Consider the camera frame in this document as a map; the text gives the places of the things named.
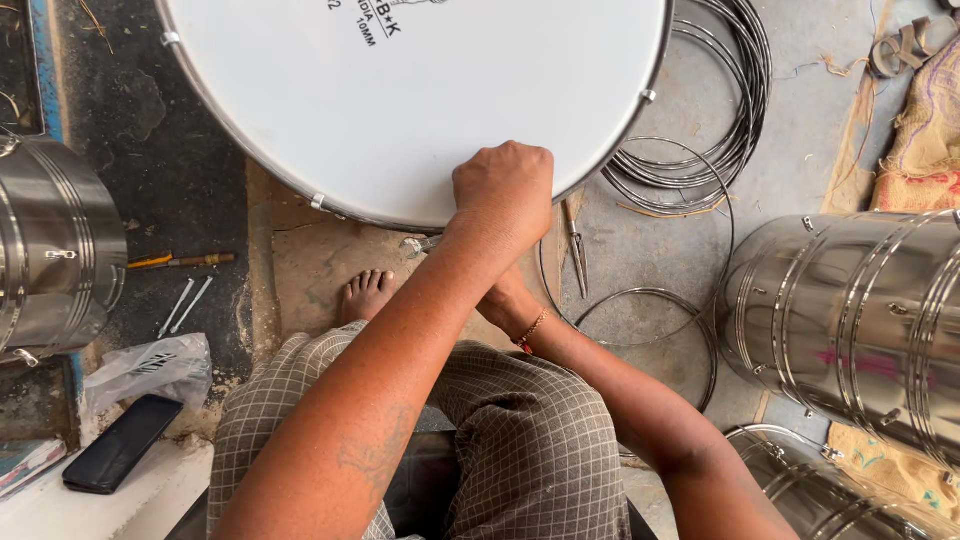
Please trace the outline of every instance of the steel cylinder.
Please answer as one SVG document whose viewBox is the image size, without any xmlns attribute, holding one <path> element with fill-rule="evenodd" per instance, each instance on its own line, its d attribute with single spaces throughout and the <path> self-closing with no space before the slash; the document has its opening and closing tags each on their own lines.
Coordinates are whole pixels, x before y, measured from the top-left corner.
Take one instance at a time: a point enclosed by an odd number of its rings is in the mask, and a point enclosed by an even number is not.
<svg viewBox="0 0 960 540">
<path fill-rule="evenodd" d="M 0 350 L 90 343 L 123 290 L 123 223 L 96 174 L 50 137 L 0 135 Z"/>
<path fill-rule="evenodd" d="M 838 453 L 790 430 L 758 425 L 727 435 L 764 494 L 801 540 L 949 540 L 953 522 L 836 465 Z"/>
<path fill-rule="evenodd" d="M 778 219 L 717 303 L 730 366 L 831 420 L 960 466 L 960 215 Z"/>
</svg>

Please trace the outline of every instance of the man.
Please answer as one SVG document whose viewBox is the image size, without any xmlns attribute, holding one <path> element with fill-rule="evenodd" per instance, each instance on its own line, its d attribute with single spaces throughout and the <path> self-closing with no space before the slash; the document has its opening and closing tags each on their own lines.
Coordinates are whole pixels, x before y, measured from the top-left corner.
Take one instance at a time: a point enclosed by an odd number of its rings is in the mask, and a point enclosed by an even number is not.
<svg viewBox="0 0 960 540">
<path fill-rule="evenodd" d="M 396 294 L 392 272 L 354 278 L 342 328 L 293 336 L 228 397 L 213 537 L 394 538 L 382 498 L 429 398 L 458 429 L 451 538 L 629 538 L 619 440 L 662 477 L 684 540 L 796 539 L 708 420 L 524 287 L 552 155 L 508 142 L 453 182 L 457 214 Z M 475 307 L 531 354 L 456 343 Z"/>
</svg>

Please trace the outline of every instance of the fist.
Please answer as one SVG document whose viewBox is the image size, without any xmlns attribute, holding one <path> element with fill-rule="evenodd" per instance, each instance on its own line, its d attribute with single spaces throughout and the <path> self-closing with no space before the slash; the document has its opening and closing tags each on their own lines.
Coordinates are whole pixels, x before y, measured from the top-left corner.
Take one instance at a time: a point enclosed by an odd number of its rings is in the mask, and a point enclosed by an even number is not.
<svg viewBox="0 0 960 540">
<path fill-rule="evenodd" d="M 553 154 L 514 141 L 484 148 L 453 171 L 453 195 L 451 228 L 491 234 L 519 257 L 550 231 Z"/>
</svg>

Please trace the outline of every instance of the checkered pants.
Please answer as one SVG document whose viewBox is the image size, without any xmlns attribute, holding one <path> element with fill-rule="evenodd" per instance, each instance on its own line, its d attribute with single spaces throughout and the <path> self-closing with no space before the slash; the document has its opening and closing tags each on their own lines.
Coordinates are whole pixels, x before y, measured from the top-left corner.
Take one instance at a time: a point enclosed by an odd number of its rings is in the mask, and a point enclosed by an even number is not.
<svg viewBox="0 0 960 540">
<path fill-rule="evenodd" d="M 276 427 L 366 322 L 299 333 L 224 403 L 207 533 Z M 449 538 L 630 538 L 613 423 L 573 372 L 483 343 L 454 347 L 430 396 L 457 427 Z M 383 503 L 364 540 L 395 539 Z"/>
</svg>

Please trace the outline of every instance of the tattoo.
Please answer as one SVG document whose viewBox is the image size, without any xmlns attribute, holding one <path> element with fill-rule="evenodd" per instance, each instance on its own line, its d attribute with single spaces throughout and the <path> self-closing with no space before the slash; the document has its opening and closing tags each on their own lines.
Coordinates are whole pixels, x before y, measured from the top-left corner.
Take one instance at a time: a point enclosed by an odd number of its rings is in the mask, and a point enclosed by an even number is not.
<svg viewBox="0 0 960 540">
<path fill-rule="evenodd" d="M 345 438 L 340 445 L 337 465 L 352 467 L 364 474 L 372 487 L 371 502 L 379 502 L 390 487 L 390 481 L 396 472 L 396 463 L 410 441 L 412 431 L 408 426 L 412 414 L 413 409 L 407 405 L 391 407 L 385 416 L 396 421 L 388 428 L 382 445 L 371 445 L 369 440 L 354 437 Z"/>
</svg>

